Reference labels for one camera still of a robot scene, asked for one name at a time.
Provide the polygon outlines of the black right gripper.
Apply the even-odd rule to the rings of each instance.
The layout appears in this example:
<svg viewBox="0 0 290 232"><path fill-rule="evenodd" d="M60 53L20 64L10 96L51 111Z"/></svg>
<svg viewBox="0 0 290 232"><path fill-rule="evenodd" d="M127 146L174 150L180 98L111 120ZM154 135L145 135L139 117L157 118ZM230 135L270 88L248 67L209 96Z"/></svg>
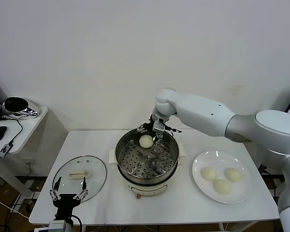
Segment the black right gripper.
<svg viewBox="0 0 290 232"><path fill-rule="evenodd" d="M144 123L136 128L138 133L147 132L150 135L154 135L153 142L157 142L158 140L163 138L163 134L160 132L160 122L159 118L155 115L150 116L150 120L148 123Z"/></svg>

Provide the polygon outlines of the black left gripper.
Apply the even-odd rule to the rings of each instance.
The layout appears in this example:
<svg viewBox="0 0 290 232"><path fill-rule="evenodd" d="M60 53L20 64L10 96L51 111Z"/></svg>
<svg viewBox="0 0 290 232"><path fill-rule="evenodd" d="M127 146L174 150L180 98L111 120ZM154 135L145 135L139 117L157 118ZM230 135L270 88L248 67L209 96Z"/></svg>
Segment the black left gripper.
<svg viewBox="0 0 290 232"><path fill-rule="evenodd" d="M58 190L60 187L61 177L54 183L53 188L49 194L53 200L53 206L57 208L55 213L55 220L71 221L73 209L80 205L80 201L88 195L86 178L83 178L82 190L76 194L60 194Z"/></svg>

